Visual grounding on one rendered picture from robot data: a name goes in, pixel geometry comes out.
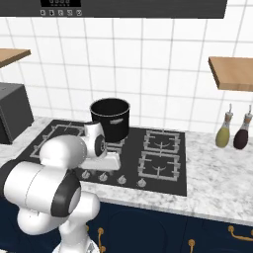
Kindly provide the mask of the dark vinegar bottle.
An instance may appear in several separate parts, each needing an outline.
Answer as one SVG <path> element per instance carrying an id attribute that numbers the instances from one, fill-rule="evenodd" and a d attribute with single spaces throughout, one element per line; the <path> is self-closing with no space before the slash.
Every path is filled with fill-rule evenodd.
<path id="1" fill-rule="evenodd" d="M 239 150 L 242 150 L 248 143 L 248 129 L 253 119 L 250 111 L 244 115 L 242 126 L 233 139 L 233 147 Z"/>

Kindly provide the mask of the wooden wall shelf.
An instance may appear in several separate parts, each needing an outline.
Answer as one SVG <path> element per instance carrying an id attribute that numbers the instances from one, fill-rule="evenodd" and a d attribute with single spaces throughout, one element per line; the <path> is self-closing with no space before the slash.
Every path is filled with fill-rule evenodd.
<path id="1" fill-rule="evenodd" d="M 0 68 L 29 56 L 29 49 L 0 48 Z"/>
<path id="2" fill-rule="evenodd" d="M 253 92 L 253 58 L 210 56 L 209 66 L 219 90 Z"/>

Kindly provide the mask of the yellow oil bottle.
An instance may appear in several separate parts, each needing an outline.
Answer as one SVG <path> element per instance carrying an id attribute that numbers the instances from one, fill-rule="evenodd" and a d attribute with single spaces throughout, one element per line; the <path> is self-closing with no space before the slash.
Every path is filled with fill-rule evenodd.
<path id="1" fill-rule="evenodd" d="M 224 121 L 216 134 L 215 137 L 215 145 L 219 148 L 225 148 L 228 145 L 229 138 L 230 138 L 230 122 L 233 117 L 233 113 L 231 112 L 232 105 L 229 105 L 229 111 L 224 115 Z"/>

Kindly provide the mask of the navy drawer front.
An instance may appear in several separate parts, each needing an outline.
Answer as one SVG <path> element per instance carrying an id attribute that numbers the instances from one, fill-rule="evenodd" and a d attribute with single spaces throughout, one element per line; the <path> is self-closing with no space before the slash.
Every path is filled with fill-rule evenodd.
<path id="1" fill-rule="evenodd" d="M 230 225 L 252 226 L 202 218 L 191 218 L 188 225 L 188 241 L 196 242 L 193 253 L 253 253 L 253 242 L 237 240 L 227 230 Z"/>

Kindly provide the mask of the dark range hood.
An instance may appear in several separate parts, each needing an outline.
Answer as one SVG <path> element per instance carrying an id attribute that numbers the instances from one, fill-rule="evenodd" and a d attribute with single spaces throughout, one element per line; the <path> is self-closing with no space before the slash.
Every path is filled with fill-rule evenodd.
<path id="1" fill-rule="evenodd" d="M 0 0 L 0 17 L 223 19 L 227 0 Z"/>

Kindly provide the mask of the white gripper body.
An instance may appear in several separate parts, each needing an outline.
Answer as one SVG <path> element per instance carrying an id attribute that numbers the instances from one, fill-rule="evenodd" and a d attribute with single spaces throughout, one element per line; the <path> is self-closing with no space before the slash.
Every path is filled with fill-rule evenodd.
<path id="1" fill-rule="evenodd" d="M 116 152 L 108 152 L 103 158 L 86 159 L 80 167 L 88 170 L 116 171 L 121 168 L 121 160 Z"/>

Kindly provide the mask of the navy cupboard door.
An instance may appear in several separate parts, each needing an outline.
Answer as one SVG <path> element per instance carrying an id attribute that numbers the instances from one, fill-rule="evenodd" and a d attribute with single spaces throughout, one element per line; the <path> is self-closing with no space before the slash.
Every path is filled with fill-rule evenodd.
<path id="1" fill-rule="evenodd" d="M 60 242 L 58 230 L 28 235 L 17 223 L 18 210 L 17 206 L 0 198 L 0 249 L 8 253 L 51 253 Z"/>
<path id="2" fill-rule="evenodd" d="M 187 219 L 179 214 L 101 203 L 106 253 L 180 253 Z"/>

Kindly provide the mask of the black stove hob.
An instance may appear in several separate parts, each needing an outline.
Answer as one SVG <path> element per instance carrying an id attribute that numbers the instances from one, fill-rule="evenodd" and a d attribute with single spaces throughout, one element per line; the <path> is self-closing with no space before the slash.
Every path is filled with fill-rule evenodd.
<path id="1" fill-rule="evenodd" d="M 125 139 L 109 143 L 107 149 L 120 156 L 121 168 L 113 172 L 78 168 L 76 174 L 80 180 L 183 197 L 187 195 L 186 147 L 182 132 L 132 127 Z M 85 170 L 91 173 L 86 180 L 82 178 Z M 106 182 L 99 180 L 103 173 L 108 175 Z M 123 185 L 118 183 L 122 175 L 126 177 Z M 144 188 L 137 186 L 141 178 L 146 182 Z"/>

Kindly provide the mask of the black box appliance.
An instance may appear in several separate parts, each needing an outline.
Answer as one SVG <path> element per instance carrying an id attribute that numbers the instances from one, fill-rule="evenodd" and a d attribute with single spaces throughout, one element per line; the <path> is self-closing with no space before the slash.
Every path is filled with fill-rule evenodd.
<path id="1" fill-rule="evenodd" d="M 0 82 L 0 144 L 11 144 L 33 122 L 25 85 Z"/>

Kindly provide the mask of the black cooking pot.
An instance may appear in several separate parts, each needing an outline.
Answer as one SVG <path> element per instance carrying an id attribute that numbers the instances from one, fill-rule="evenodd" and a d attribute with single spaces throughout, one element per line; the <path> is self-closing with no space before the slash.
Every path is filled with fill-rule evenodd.
<path id="1" fill-rule="evenodd" d="M 118 98 L 100 99 L 90 106 L 92 121 L 102 125 L 106 142 L 119 142 L 127 137 L 129 109 L 129 103 Z"/>

